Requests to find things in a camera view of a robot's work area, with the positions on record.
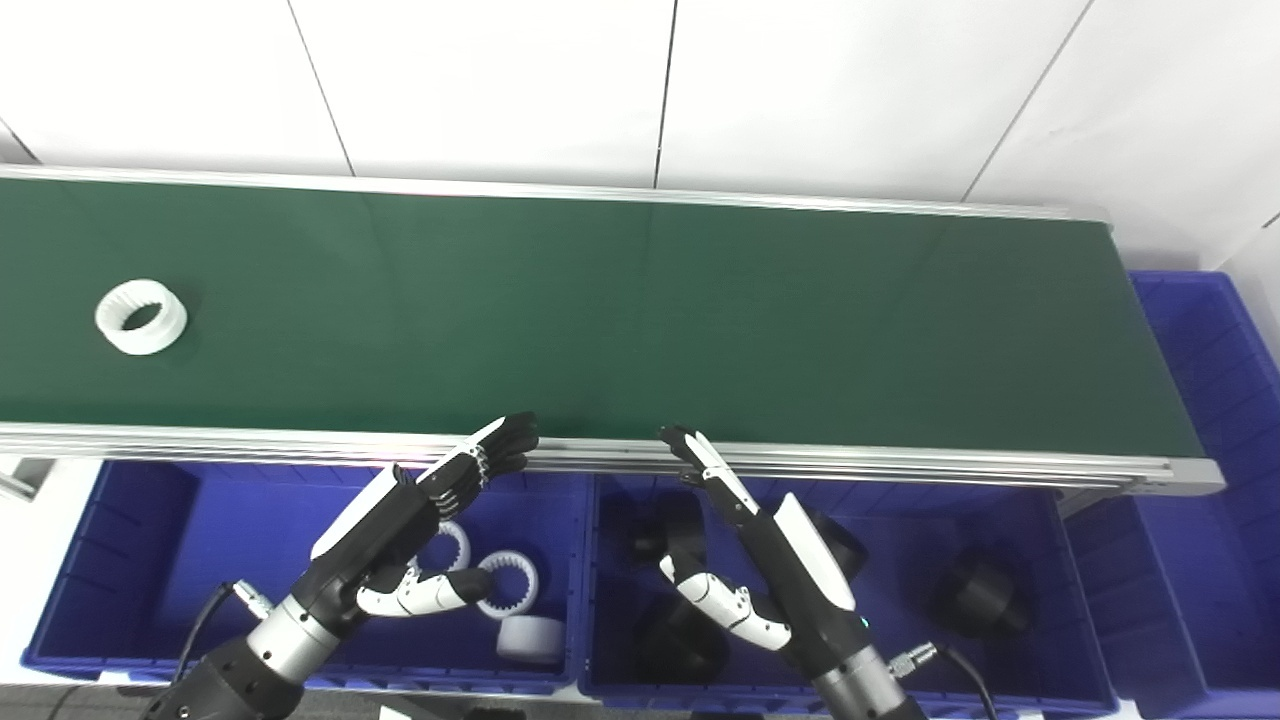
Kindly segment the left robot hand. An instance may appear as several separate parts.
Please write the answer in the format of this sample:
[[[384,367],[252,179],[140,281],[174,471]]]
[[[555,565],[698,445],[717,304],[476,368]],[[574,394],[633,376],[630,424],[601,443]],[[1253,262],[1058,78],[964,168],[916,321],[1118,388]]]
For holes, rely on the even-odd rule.
[[[521,471],[539,445],[535,413],[500,416],[415,475],[380,471],[316,541],[285,597],[287,616],[342,641],[369,618],[412,618],[480,603],[493,575],[462,568],[428,577],[413,569],[440,525],[504,474]]]

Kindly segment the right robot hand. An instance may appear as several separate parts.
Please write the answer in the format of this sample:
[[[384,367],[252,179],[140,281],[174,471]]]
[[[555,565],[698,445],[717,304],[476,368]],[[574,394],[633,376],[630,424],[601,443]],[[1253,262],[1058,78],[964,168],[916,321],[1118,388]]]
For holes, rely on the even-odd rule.
[[[850,675],[870,647],[850,585],[803,506],[786,495],[763,509],[730,462],[699,430],[671,425],[660,441],[687,464],[681,480],[700,489],[735,530],[769,592],[760,609],[746,588],[732,588],[690,551],[668,548],[659,561],[678,593],[717,625],[768,651],[780,652],[808,679]]]

